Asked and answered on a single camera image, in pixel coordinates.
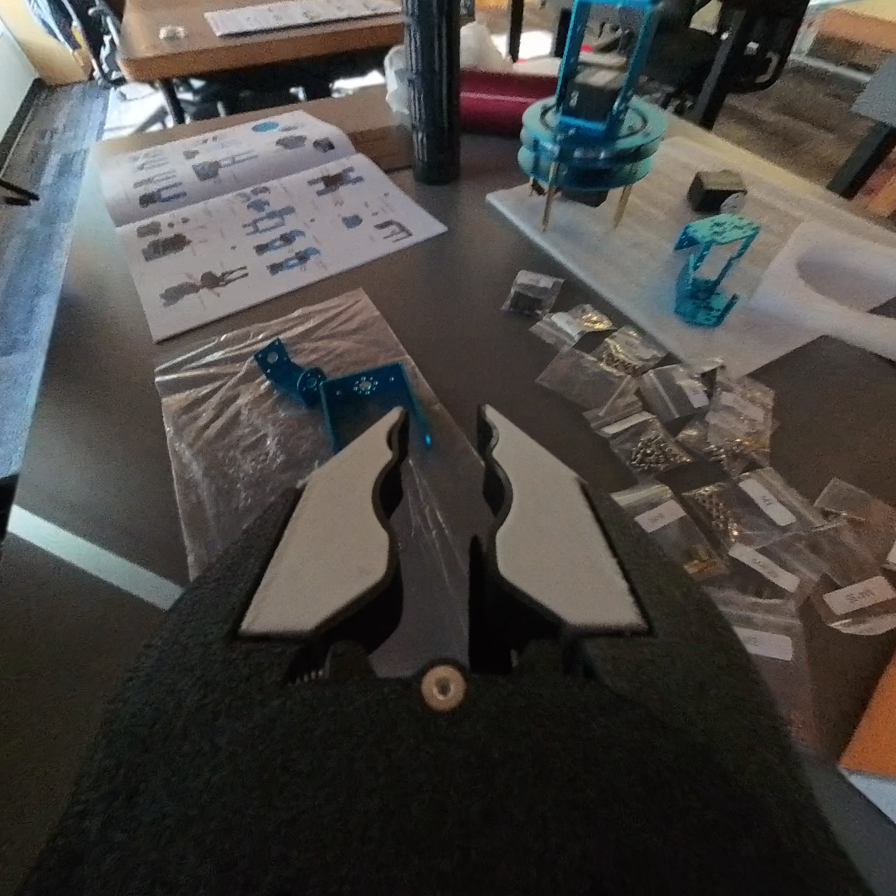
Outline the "black ribbed cylinder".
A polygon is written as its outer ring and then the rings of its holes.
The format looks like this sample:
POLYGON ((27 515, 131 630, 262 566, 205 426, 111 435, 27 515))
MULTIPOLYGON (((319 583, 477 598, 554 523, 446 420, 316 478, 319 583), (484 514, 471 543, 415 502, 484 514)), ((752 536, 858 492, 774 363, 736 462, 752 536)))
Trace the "black ribbed cylinder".
POLYGON ((460 3, 403 1, 412 169, 426 185, 448 185, 461 169, 460 3))

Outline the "orange cardboard box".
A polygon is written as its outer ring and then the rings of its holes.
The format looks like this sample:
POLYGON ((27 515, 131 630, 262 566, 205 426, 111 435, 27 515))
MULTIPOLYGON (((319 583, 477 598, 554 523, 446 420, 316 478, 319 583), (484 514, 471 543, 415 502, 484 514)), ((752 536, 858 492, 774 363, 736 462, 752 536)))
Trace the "orange cardboard box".
POLYGON ((895 823, 895 657, 890 659, 846 749, 843 776, 895 823))

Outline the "assembly instruction manual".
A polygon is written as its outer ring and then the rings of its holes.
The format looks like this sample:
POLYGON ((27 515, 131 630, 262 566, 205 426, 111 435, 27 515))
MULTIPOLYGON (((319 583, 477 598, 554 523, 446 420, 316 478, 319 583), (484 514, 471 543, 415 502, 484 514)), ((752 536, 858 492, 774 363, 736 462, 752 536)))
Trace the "assembly instruction manual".
POLYGON ((152 341, 446 232, 338 127, 302 110, 99 164, 152 341))

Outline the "dark grey desk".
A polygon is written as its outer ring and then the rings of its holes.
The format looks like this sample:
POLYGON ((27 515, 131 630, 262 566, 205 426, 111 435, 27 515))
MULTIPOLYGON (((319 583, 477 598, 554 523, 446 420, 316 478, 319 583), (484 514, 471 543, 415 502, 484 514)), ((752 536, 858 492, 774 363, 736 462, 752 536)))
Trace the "dark grey desk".
MULTIPOLYGON (((462 180, 398 175, 449 233, 255 309, 283 316, 360 287, 464 431, 491 400, 593 488, 621 473, 560 399, 532 385, 535 348, 498 309, 546 256, 486 211, 509 185, 507 141, 464 138, 462 180)), ((183 575, 152 346, 95 186, 73 188, 71 258, 20 495, 84 536, 183 575)), ((203 585, 203 599, 233 589, 203 585)), ((67 816, 36 859, 37 894, 894 894, 894 826, 832 767, 799 755, 753 662, 718 613, 675 583, 660 643, 595 654, 595 680, 528 668, 478 679, 459 711, 424 709, 398 681, 285 685, 249 647, 196 688, 199 609, 155 621, 149 652, 91 724, 84 837, 67 816)))

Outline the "small teal metal bracket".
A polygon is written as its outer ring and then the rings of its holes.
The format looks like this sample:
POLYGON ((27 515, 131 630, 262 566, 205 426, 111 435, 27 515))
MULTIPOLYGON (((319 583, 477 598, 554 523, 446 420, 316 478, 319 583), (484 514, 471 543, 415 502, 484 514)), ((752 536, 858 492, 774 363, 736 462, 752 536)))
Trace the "small teal metal bracket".
POLYGON ((320 387, 327 378, 325 373, 318 366, 297 364, 281 338, 259 349, 253 358, 276 391, 307 408, 320 403, 320 387))

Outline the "white paper sheet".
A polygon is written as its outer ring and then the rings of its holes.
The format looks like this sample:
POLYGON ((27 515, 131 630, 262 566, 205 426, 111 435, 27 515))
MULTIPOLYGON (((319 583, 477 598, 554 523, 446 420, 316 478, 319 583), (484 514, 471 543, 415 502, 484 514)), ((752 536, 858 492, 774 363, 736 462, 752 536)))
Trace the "white paper sheet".
POLYGON ((204 18, 216 37, 225 38, 400 13, 400 2, 392 1, 282 1, 213 10, 204 13, 204 18))

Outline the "teal metal U bracket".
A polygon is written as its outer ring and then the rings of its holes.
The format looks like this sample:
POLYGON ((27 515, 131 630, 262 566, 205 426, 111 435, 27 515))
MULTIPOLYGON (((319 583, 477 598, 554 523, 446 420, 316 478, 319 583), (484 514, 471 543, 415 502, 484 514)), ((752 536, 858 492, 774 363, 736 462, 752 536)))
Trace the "teal metal U bracket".
POLYGON ((408 413, 412 433, 426 447, 433 444, 427 414, 401 363, 383 364, 325 379, 319 384, 318 392, 334 454, 396 407, 408 413))

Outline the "teal metal bracket block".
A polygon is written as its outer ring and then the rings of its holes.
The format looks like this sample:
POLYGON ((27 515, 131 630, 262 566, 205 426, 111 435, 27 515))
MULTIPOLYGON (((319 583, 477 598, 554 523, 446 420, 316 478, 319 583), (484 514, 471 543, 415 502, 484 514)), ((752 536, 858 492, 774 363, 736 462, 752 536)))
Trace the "teal metal bracket block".
POLYGON ((684 323, 714 329, 738 302, 724 283, 759 236, 761 227, 739 214, 717 214, 686 224, 674 249, 688 252, 675 286, 674 312, 684 323))

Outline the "black servo motor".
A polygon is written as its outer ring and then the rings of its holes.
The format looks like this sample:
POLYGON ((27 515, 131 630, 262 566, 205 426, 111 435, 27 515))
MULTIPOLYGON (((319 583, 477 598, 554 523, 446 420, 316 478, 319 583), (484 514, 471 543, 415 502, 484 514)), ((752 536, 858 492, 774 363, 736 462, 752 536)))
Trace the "black servo motor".
POLYGON ((687 192, 691 210, 699 214, 723 214, 740 211, 747 196, 747 185, 734 170, 698 171, 687 192))

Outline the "white plastic wrap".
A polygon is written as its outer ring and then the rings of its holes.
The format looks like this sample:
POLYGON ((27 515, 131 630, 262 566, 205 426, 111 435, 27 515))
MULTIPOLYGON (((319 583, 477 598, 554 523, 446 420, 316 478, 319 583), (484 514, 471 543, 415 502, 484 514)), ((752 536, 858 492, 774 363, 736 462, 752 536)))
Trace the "white plastic wrap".
MULTIPOLYGON (((488 28, 478 22, 460 30, 461 69, 487 73, 514 73, 514 63, 502 56, 488 28)), ((410 63, 404 44, 392 47, 385 57, 386 103, 391 111, 409 116, 410 63)))

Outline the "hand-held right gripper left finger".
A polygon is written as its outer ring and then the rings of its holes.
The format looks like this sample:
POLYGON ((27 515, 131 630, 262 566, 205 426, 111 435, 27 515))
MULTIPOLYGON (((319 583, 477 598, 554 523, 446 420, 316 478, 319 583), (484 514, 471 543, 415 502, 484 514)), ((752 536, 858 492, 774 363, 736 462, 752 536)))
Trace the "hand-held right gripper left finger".
POLYGON ((297 496, 240 622, 251 642, 293 645, 288 678, 371 674, 404 605, 399 541, 408 412, 387 411, 297 487, 297 496))

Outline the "pile of small hardware bags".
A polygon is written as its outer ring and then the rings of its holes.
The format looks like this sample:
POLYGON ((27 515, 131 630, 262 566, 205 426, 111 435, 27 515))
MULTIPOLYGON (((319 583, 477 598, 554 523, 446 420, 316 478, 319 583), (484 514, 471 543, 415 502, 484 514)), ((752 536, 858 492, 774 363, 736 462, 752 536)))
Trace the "pile of small hardware bags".
POLYGON ((777 397, 666 351, 590 304, 537 319, 535 382, 570 402, 634 478, 613 499, 720 606, 753 652, 790 659, 807 616, 894 634, 894 502, 833 476, 807 497, 772 461, 777 397))

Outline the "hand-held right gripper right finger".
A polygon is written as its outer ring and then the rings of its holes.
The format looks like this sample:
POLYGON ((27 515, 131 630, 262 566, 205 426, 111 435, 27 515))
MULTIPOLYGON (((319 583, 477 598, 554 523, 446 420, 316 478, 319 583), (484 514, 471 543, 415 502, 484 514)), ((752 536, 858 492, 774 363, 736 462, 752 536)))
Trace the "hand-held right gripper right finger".
POLYGON ((643 636, 648 620, 584 480, 492 405, 476 412, 492 522, 469 553, 469 665, 507 675, 535 642, 643 636))

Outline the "red round object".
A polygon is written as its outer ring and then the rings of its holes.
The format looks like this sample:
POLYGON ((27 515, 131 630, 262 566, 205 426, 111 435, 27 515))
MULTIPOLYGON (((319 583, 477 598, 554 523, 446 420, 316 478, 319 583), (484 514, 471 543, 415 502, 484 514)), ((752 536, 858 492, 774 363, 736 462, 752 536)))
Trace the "red round object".
POLYGON ((526 110, 554 96, 556 76, 462 69, 460 84, 462 133, 518 139, 526 110))

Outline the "teal robot assembly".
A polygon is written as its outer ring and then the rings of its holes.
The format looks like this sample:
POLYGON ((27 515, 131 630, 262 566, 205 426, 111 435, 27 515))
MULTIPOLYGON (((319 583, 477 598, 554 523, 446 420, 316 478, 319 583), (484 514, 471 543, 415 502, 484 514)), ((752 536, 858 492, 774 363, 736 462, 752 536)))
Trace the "teal robot assembly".
POLYGON ((617 228, 633 186, 649 173, 666 116, 638 98, 635 89, 662 6, 655 1, 573 2, 554 97, 533 103, 521 120, 518 164, 531 193, 544 199, 543 231, 557 196, 596 208, 620 190, 611 225, 617 228), (585 59, 592 25, 617 28, 623 40, 621 69, 602 69, 585 59))

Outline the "large clear plastic bag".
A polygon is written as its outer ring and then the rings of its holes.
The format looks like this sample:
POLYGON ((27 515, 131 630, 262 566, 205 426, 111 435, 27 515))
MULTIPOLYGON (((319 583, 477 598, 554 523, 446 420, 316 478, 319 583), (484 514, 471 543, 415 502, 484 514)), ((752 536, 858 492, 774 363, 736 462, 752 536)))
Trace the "large clear plastic bag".
POLYGON ((482 464, 361 289, 231 330, 156 369, 190 578, 332 453, 321 411, 276 390, 253 358, 276 338, 297 364, 330 376, 393 362, 409 375, 433 442, 424 445, 411 428, 393 516, 404 608, 375 668, 397 677, 430 659, 464 662, 469 544, 482 512, 467 488, 482 483, 482 464))

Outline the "white foam sheet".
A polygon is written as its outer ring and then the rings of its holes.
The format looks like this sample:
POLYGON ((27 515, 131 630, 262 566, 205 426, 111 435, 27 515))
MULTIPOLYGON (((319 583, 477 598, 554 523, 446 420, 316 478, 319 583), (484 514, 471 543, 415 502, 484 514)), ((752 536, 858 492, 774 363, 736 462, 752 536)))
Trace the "white foam sheet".
MULTIPOLYGON (((894 245, 894 232, 856 216, 820 189, 799 179, 769 177, 745 161, 725 161, 721 152, 682 136, 663 142, 617 228, 611 226, 611 202, 591 209, 560 199, 543 231, 543 201, 531 196, 527 186, 495 191, 487 201, 669 352, 690 364, 720 359, 734 376, 750 374, 825 335, 763 318, 747 306, 761 276, 798 225, 812 221, 894 245), (704 329, 684 323, 674 313, 676 280, 688 254, 676 252, 674 245, 692 218, 686 192, 694 175, 719 169, 742 174, 747 185, 745 217, 761 230, 724 283, 726 290, 738 295, 738 303, 721 326, 704 329)), ((894 320, 870 313, 864 321, 870 324, 870 335, 833 337, 894 359, 894 320)))

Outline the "white foam block with recess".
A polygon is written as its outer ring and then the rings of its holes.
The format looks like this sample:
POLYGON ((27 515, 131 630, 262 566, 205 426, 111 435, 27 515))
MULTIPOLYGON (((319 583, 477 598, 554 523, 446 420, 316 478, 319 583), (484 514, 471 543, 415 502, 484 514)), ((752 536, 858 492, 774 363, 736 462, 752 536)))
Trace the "white foam block with recess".
POLYGON ((748 299, 751 312, 844 338, 895 296, 894 245, 806 221, 775 255, 748 299))

